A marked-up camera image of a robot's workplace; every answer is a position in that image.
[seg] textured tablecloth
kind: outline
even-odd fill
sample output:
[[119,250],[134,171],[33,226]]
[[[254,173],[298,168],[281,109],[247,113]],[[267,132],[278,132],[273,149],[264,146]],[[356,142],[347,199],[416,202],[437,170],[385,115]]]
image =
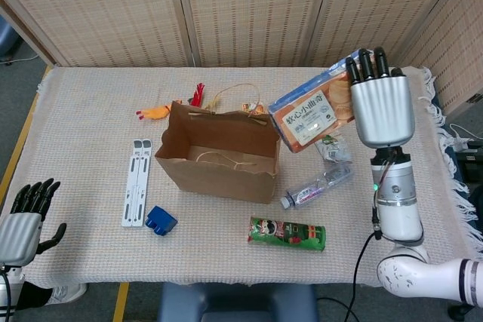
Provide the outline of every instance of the textured tablecloth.
[[[27,183],[53,177],[62,182],[42,231],[50,238],[67,223],[62,242],[25,268],[27,279],[41,287],[101,281],[350,282],[355,261],[371,230],[374,150],[358,140],[355,123],[342,128],[354,155],[351,183],[302,210],[283,211],[279,197],[321,169],[314,146],[291,154],[281,146],[280,174],[273,202],[252,204],[180,191],[152,160],[146,210],[159,205],[179,224],[165,237],[151,229],[122,228],[121,218],[132,140],[161,142],[168,120],[140,121],[138,109],[187,100],[195,85],[206,84],[205,104],[219,90],[250,82],[268,105],[320,73],[317,68],[259,69],[89,69],[58,68],[41,86],[41,95],[6,207]],[[460,227],[451,198],[448,170],[438,149],[435,126],[418,96],[426,95],[423,71],[409,68],[416,133],[404,147],[411,153],[421,219],[434,262],[474,256]],[[238,87],[222,94],[218,111],[256,102],[256,92]],[[248,245],[251,216],[325,225],[323,253],[284,247]],[[376,265],[390,250],[387,241],[372,241],[358,282],[379,285]]]

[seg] plastic bottle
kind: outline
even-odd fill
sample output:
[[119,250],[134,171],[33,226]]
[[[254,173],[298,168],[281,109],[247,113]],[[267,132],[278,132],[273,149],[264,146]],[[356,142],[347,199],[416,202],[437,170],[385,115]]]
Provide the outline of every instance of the plastic bottle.
[[337,164],[313,181],[297,188],[288,189],[286,195],[280,198],[281,205],[284,209],[302,207],[310,201],[320,198],[328,189],[347,180],[351,175],[352,169],[348,164]]

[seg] brown paper bag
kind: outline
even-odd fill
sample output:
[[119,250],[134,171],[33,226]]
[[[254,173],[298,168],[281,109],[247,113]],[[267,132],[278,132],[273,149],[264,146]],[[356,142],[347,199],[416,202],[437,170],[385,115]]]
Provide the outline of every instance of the brown paper bag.
[[268,115],[173,103],[155,157],[181,190],[269,204],[279,148]]

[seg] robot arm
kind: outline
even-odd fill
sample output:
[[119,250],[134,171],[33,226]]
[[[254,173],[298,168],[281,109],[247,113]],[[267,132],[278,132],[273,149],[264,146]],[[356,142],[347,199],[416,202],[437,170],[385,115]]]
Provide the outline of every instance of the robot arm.
[[389,72],[382,48],[376,48],[373,56],[361,49],[359,62],[360,73],[350,57],[346,68],[358,136],[367,147],[376,149],[371,159],[372,223],[376,239],[384,237],[395,243],[377,266],[380,283],[400,297],[445,298],[483,306],[483,265],[468,259],[432,265],[422,245],[424,231],[411,157],[401,148],[414,133],[408,79],[398,68]]
[[0,322],[9,321],[14,313],[25,281],[22,267],[36,254],[55,247],[66,231],[66,224],[60,224],[52,239],[39,243],[42,223],[59,186],[54,179],[24,186],[0,225]]

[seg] blue block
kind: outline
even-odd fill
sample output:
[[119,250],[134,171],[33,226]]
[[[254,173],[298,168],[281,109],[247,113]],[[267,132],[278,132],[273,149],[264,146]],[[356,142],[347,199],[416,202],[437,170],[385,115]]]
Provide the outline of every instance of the blue block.
[[146,226],[154,229],[157,235],[166,235],[177,223],[174,217],[160,207],[153,207],[146,220]]

